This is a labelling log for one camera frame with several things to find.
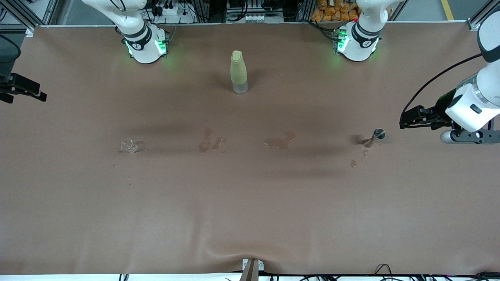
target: brown tablecloth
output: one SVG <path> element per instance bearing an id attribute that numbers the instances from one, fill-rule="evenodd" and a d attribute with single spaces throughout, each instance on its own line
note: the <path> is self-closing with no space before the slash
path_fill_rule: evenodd
<path id="1" fill-rule="evenodd" d="M 0 274 L 224 272 L 248 257 L 282 274 L 500 271 L 499 146 L 398 127 L 423 83 L 479 52 L 476 33 L 395 23 L 382 35 L 355 63 L 306 24 L 182 26 L 168 57 L 143 65 L 113 28 L 37 28 L 14 71 L 47 102 L 0 104 Z M 356 140 L 375 128 L 387 137 L 364 157 Z M 208 129 L 227 141 L 203 154 Z M 286 131 L 288 151 L 265 145 Z M 120 153 L 125 138 L 147 151 Z"/>

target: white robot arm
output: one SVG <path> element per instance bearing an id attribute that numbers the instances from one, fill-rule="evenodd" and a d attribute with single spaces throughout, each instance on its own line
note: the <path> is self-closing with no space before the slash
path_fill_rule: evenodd
<path id="1" fill-rule="evenodd" d="M 386 8 L 403 0 L 357 0 L 363 11 L 357 22 L 351 21 L 340 27 L 342 35 L 335 42 L 335 50 L 351 61 L 361 62 L 375 52 L 379 35 L 389 19 Z"/>
<path id="2" fill-rule="evenodd" d="M 125 37 L 128 52 L 138 62 L 150 64 L 167 54 L 165 30 L 146 24 L 139 10 L 146 0 L 82 0 L 108 17 Z"/>
<path id="3" fill-rule="evenodd" d="M 441 134 L 443 143 L 500 143 L 500 131 L 494 129 L 494 118 L 500 115 L 500 11 L 481 24 L 477 43 L 481 54 L 465 61 L 482 56 L 487 66 L 441 96 L 435 106 L 425 109 L 418 105 L 403 112 L 401 129 L 451 127 Z"/>

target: yellow tape strip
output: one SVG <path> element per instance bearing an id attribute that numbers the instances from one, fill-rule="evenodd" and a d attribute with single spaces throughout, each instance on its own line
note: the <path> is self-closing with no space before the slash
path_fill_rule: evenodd
<path id="1" fill-rule="evenodd" d="M 442 8 L 444 9 L 444 13 L 446 14 L 446 18 L 448 21 L 453 21 L 453 14 L 452 14 L 452 9 L 450 9 L 450 4 L 448 3 L 448 0 L 441 0 Z"/>

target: bottle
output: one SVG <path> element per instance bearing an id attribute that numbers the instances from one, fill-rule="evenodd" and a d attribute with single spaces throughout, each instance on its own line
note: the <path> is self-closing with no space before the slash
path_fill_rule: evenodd
<path id="1" fill-rule="evenodd" d="M 232 89 L 236 94 L 244 94 L 249 89 L 247 67 L 243 60 L 243 54 L 235 50 L 231 55 L 231 81 Z"/>

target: transparent bottle bottom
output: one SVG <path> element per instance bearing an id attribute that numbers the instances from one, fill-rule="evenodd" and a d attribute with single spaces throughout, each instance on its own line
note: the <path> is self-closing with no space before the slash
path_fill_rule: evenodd
<path id="1" fill-rule="evenodd" d="M 232 83 L 232 90 L 239 95 L 246 93 L 249 90 L 249 81 L 247 80 L 243 84 Z"/>

